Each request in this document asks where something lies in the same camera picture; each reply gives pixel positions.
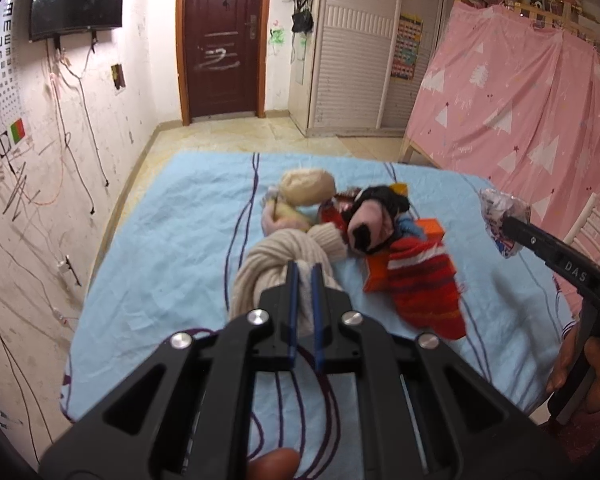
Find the person's left hand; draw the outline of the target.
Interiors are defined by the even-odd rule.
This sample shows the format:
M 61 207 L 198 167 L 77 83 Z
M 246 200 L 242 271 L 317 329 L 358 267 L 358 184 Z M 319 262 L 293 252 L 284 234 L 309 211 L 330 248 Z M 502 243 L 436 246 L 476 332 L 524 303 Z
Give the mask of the person's left hand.
M 300 455 L 292 448 L 278 450 L 252 460 L 247 469 L 248 480 L 292 480 L 300 465 Z

